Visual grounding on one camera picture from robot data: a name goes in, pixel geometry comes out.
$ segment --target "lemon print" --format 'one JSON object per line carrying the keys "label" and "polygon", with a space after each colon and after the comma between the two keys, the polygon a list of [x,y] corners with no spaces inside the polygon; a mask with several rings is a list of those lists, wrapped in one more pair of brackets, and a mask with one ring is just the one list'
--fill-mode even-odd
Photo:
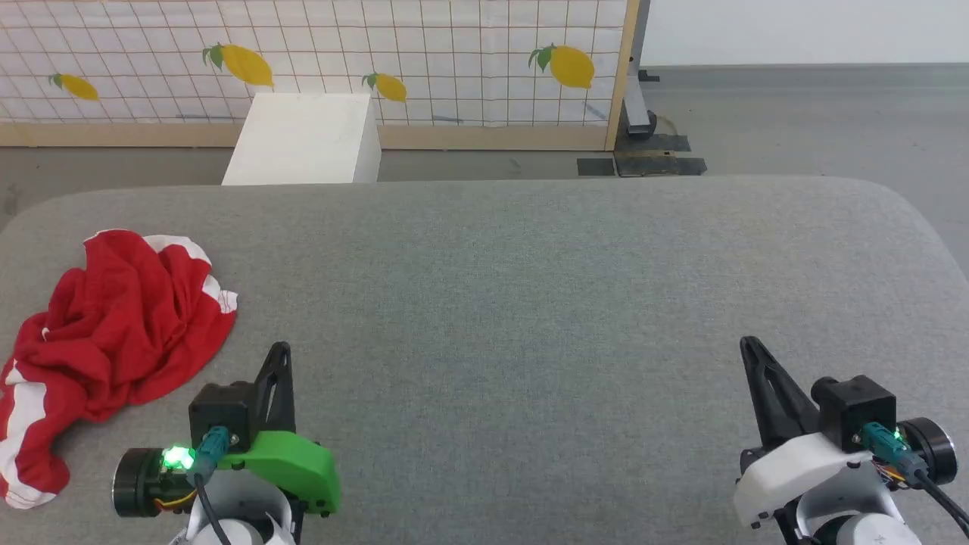
{"label": "lemon print", "polygon": [[226,63],[226,68],[233,76],[249,83],[250,85],[268,85],[272,83],[272,69],[266,61],[253,50],[234,46],[233,44],[216,44],[211,48],[202,51],[202,62],[211,60],[219,69],[222,63]]}
{"label": "lemon print", "polygon": [[98,90],[94,88],[94,85],[88,83],[86,80],[78,78],[77,76],[71,76],[70,74],[54,74],[52,76],[47,76],[47,82],[53,83],[62,89],[67,89],[67,92],[78,98],[82,98],[84,100],[100,100],[98,97]]}
{"label": "lemon print", "polygon": [[395,100],[397,102],[407,100],[407,87],[394,76],[374,72],[369,76],[364,76],[363,82],[370,85],[371,89],[374,85],[377,85],[377,92],[387,100]]}
{"label": "lemon print", "polygon": [[592,86],[592,77],[596,75],[596,69],[592,66],[592,59],[589,58],[589,55],[582,51],[568,46],[552,44],[547,48],[532,51],[532,55],[528,57],[528,66],[532,65],[532,59],[536,56],[542,72],[551,62],[552,76],[566,87],[588,89]]}

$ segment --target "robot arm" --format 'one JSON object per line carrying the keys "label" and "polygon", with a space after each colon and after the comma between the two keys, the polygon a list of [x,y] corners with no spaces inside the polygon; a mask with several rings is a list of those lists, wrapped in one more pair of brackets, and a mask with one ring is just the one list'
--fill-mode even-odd
{"label": "robot arm", "polygon": [[188,513],[171,542],[298,545],[305,514],[340,504],[333,456],[296,434],[290,347],[276,342],[255,382],[205,385],[189,406],[192,447],[128,450],[111,498],[122,517]]}
{"label": "robot arm", "polygon": [[[787,545],[919,544],[891,493],[944,495],[937,485],[957,471],[945,432],[926,418],[896,422],[895,397],[864,375],[818,380],[819,410],[758,339],[743,338],[740,351],[762,442],[740,454],[740,521],[758,529],[773,519]],[[969,529],[969,517],[953,517]]]}

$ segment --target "orange wire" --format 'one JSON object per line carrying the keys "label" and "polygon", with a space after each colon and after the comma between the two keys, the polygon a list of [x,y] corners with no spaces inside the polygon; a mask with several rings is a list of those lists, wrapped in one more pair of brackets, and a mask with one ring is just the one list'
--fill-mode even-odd
{"label": "orange wire", "polygon": [[889,477],[891,477],[891,478],[893,478],[893,479],[895,479],[897,481],[905,482],[905,477],[903,477],[903,476],[899,475],[898,473],[892,471],[894,469],[894,467],[892,467],[890,465],[879,465],[878,467],[882,470],[882,472],[884,472],[885,474],[887,474]]}
{"label": "orange wire", "polygon": [[196,491],[193,490],[192,492],[188,493],[188,496],[180,497],[179,499],[174,499],[172,501],[162,501],[157,497],[154,498],[152,501],[155,503],[155,506],[158,507],[159,509],[163,511],[171,511],[173,509],[177,509],[178,507],[180,507],[182,503],[186,503],[190,499],[195,498],[195,494],[196,494]]}

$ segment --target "white wall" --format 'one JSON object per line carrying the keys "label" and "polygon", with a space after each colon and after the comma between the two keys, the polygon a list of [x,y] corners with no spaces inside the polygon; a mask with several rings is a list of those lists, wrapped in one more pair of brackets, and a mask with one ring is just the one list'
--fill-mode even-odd
{"label": "white wall", "polygon": [[652,0],[641,65],[969,62],[969,0]]}

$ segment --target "white box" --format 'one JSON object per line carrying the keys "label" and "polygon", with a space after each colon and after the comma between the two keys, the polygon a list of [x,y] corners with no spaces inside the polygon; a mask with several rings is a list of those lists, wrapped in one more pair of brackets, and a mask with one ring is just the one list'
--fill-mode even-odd
{"label": "white box", "polygon": [[363,93],[259,93],[222,185],[377,181],[380,141]]}

